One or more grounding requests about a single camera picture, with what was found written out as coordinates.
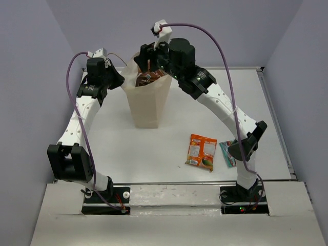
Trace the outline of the cream paper bag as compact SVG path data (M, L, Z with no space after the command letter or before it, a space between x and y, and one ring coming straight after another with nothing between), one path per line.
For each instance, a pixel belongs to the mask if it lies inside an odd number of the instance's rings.
M125 78L121 88L127 96L135 127L154 129L159 126L172 77L166 74L151 84L135 87L139 67L133 58L138 55L137 52L125 63L126 66L120 73Z

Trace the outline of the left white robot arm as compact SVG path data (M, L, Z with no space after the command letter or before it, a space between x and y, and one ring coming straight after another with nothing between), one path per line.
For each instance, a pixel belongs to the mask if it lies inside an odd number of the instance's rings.
M108 94L120 87L125 79L107 57L89 56L87 75L82 79L75 98L69 95L73 113L56 144L48 146L47 155L57 180L83 185L101 202L113 198L113 181L96 171L88 133L92 122Z

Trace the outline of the brown Kettle chips bag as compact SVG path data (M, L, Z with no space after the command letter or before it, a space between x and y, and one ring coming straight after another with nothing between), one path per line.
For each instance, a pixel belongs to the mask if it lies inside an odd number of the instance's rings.
M142 73L140 68L138 68L137 78L135 87L146 86L158 80L159 78L165 76L166 73L161 70L156 71L147 71L146 73Z

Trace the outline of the orange candy bag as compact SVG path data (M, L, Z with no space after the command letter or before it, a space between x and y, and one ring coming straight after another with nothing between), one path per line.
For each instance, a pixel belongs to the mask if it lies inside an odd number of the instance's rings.
M216 147L216 139L191 134L185 164L208 169L212 172Z

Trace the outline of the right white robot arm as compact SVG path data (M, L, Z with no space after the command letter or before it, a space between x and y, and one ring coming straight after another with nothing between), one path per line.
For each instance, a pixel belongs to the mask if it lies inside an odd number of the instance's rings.
M194 100L213 112L231 131L233 143L228 153L236 160L237 180L234 194L242 201L252 198L258 187L254 154L267 124L248 117L234 107L232 100L217 84L215 77L195 63L195 48L184 38L169 43L144 44L134 58L142 72L166 72L178 81L179 87Z

